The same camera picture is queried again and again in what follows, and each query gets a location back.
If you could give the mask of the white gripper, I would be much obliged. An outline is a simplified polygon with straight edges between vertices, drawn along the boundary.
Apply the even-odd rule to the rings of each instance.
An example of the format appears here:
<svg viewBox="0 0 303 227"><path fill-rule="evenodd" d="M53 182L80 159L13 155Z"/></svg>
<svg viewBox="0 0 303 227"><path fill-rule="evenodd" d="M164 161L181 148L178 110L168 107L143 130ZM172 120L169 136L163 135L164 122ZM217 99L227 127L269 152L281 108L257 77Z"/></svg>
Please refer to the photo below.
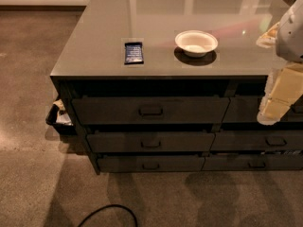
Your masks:
<svg viewBox="0 0 303 227"><path fill-rule="evenodd" d="M275 46L278 29L279 23L271 26L258 37L256 45L262 48ZM260 102L257 121L261 125L272 126L303 95L303 64L287 62L284 68L275 71L268 79L267 98L264 97Z"/></svg>

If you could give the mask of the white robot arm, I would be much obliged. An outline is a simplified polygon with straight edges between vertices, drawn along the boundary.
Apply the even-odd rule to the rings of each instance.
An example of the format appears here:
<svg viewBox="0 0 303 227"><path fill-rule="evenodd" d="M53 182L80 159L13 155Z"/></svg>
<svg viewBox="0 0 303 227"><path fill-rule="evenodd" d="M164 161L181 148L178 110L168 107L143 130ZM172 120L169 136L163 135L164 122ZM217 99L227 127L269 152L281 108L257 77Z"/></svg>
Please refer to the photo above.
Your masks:
<svg viewBox="0 0 303 227"><path fill-rule="evenodd" d="M256 45L273 47L286 61L282 69L269 73L258 108L257 121L271 126L303 96L303 0L295 0L280 21L257 39Z"/></svg>

